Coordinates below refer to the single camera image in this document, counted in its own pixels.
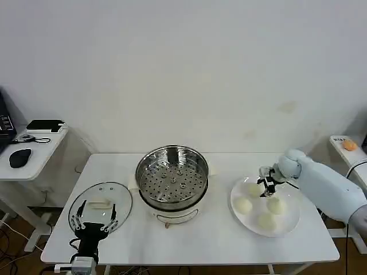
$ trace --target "small side table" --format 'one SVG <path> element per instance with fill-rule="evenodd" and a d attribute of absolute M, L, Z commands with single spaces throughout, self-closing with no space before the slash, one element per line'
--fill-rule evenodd
<path fill-rule="evenodd" d="M 351 168 L 356 163 L 362 161 L 363 159 L 367 159 L 366 153 L 358 147 L 354 151 L 347 151 L 343 148 L 342 142 L 346 139 L 351 139 L 350 136 L 331 136 L 330 143 L 333 145 L 335 150 L 340 154 L 342 159 Z M 367 163 L 365 165 L 361 165 L 354 169 L 354 173 L 360 180 L 364 186 L 362 188 L 364 190 L 367 189 Z M 345 238 L 346 237 L 346 228 L 343 229 L 329 229 L 329 233 L 333 238 Z M 351 227 L 349 226 L 349 234 L 348 236 L 353 239 L 358 251 L 361 254 L 367 254 L 367 246 L 363 241 L 362 237 Z"/>
<path fill-rule="evenodd" d="M 67 132 L 68 129 L 66 128 L 60 133 L 32 134 L 32 136 L 36 138 L 49 138 L 51 141 L 44 144 L 35 142 L 12 144 L 0 154 L 0 201 L 35 228 L 24 248 L 26 252 L 34 250 L 35 245 L 42 235 L 50 235 L 51 227 L 47 224 L 47 221 L 51 213 L 45 213 L 41 218 L 35 215 L 35 213 L 27 207 L 25 202 L 16 196 L 17 191 L 14 182 L 27 182 L 38 177 Z M 10 155 L 15 151 L 26 148 L 32 150 L 32 154 L 27 164 L 21 168 L 11 168 L 9 164 Z"/>

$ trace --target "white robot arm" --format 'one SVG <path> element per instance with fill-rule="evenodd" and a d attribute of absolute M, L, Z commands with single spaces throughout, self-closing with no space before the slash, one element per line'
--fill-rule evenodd
<path fill-rule="evenodd" d="M 266 187 L 274 182 L 265 197 L 275 192 L 276 184 L 290 179 L 296 179 L 302 194 L 328 217 L 352 223 L 361 235 L 367 235 L 367 199 L 356 184 L 298 150 L 287 151 L 273 167 L 260 168 L 259 181 Z"/>

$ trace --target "orange object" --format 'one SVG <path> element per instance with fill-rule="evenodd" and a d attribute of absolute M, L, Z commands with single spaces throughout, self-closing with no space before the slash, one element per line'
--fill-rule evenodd
<path fill-rule="evenodd" d="M 356 145 L 356 143 L 352 140 L 344 140 L 343 141 L 343 147 L 345 150 L 348 150 L 348 151 L 354 151 L 355 149 L 358 148 L 358 145 Z"/>

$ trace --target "computer mouse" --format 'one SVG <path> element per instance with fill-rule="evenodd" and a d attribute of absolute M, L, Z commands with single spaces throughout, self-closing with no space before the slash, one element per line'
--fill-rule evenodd
<path fill-rule="evenodd" d="M 15 151 L 9 157 L 9 164 L 11 168 L 23 167 L 29 159 L 31 149 L 22 149 Z"/>

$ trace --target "white plate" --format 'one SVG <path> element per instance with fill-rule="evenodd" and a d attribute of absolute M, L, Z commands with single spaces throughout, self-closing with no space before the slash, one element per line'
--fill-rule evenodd
<path fill-rule="evenodd" d="M 253 198 L 248 194 L 248 184 L 256 183 L 257 178 L 245 178 L 236 183 L 231 191 L 231 206 L 239 221 L 251 231 L 266 237 L 280 237 L 296 228 L 300 220 L 300 207 L 297 192 L 294 187 L 287 183 L 276 186 L 276 196 L 285 201 L 287 209 L 284 214 L 274 215 L 276 229 L 273 231 L 263 229 L 259 226 L 257 219 L 260 214 L 270 213 L 266 205 L 269 198 Z M 234 201 L 239 197 L 246 197 L 252 203 L 252 211 L 247 215 L 238 212 L 234 206 Z"/>

